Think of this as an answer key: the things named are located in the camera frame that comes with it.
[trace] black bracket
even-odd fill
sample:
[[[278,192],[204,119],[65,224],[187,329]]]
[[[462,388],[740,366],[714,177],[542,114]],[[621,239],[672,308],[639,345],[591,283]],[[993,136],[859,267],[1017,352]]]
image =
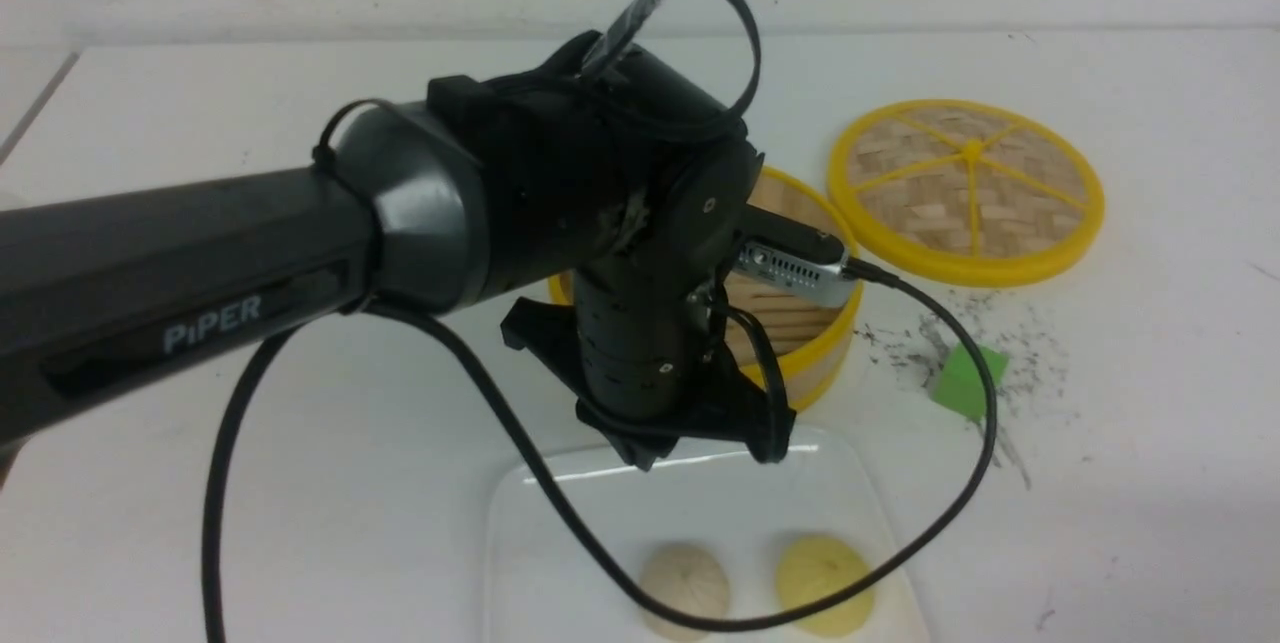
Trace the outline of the black bracket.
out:
[[[627,465],[649,470],[671,455],[681,437],[741,442],[759,462],[786,456],[795,411],[771,411],[764,391],[742,375],[723,342],[712,348],[669,414],[630,420],[594,402],[582,374],[572,306],[520,298],[502,322],[502,339],[509,348],[527,348],[556,374],[577,396],[577,419],[599,430]],[[769,425],[771,415],[781,416],[777,425]]]

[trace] bamboo steamer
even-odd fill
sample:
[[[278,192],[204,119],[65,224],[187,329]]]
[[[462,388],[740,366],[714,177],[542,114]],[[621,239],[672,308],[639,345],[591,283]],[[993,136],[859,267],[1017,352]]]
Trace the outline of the bamboo steamer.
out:
[[[814,188],[786,173],[772,168],[762,170],[750,202],[837,236],[856,252],[854,234],[836,209]],[[552,301],[558,305],[572,301],[571,278],[567,273],[552,278],[549,284]],[[803,411],[812,406],[831,387],[845,362],[845,354],[854,338],[854,319],[863,297],[863,284],[856,286],[842,309],[818,307],[736,273],[731,273],[724,281],[724,288],[732,305],[750,311],[764,324],[778,355],[791,407]],[[756,384],[763,384],[760,366],[755,362],[746,333],[730,322],[724,342],[742,373]]]

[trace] robotic arm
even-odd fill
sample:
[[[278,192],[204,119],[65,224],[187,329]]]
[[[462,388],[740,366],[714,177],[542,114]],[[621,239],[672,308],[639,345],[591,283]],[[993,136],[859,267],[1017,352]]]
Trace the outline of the robotic arm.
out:
[[[973,338],[909,283],[836,238],[748,205],[763,164],[741,115],[631,45],[657,5],[636,0],[539,68],[488,82],[438,78],[424,101],[357,101],[334,115],[308,168],[0,213],[0,459],[82,411],[266,338],[224,416],[206,491],[204,589],[223,640],[219,537],[227,466],[256,380],[287,333],[370,310],[439,338],[462,361],[550,505],[645,610],[713,631],[762,630],[874,585],[973,497],[996,442],[995,386]],[[338,124],[364,104],[337,147]],[[956,501],[864,579],[758,619],[673,610],[635,584],[563,497],[480,361],[434,316],[572,270],[573,306],[518,300],[502,324],[577,397],[579,419],[648,470],[681,437],[782,460],[795,419],[763,327],[733,309],[731,270],[827,306],[855,279],[902,291],[952,328],[987,388],[983,451]],[[764,388],[724,345],[733,320]]]

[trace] woven bamboo mesh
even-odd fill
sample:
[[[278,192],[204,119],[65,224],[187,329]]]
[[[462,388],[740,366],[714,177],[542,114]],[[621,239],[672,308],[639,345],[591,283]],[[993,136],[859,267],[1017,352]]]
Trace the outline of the woven bamboo mesh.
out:
[[[1089,202],[1075,165],[1042,133],[955,106],[873,124],[851,146],[847,172],[878,223],[965,256],[1050,248],[1079,227]]]

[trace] bamboo steamer lid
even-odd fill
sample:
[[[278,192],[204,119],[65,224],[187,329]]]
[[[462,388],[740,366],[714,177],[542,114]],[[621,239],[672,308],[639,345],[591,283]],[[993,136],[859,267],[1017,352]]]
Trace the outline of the bamboo steamer lid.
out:
[[[1102,184],[1042,124],[969,101],[872,111],[831,155],[831,197],[869,251],[957,286],[1043,281],[1084,256]]]
[[[786,173],[772,168],[762,170],[749,202],[826,231],[840,237],[850,251],[858,250],[854,234],[836,206],[818,191]],[[549,279],[553,302],[568,305],[572,301],[571,281],[567,273]],[[818,307],[736,273],[731,273],[724,281],[724,291],[733,306],[750,311],[764,324],[773,351],[778,355],[778,368],[782,369],[791,407],[803,411],[813,405],[831,387],[845,361],[854,338],[854,320],[863,295],[861,283],[842,309]],[[724,342],[742,373],[756,384],[763,384],[760,366],[755,362],[746,333],[730,322]]]

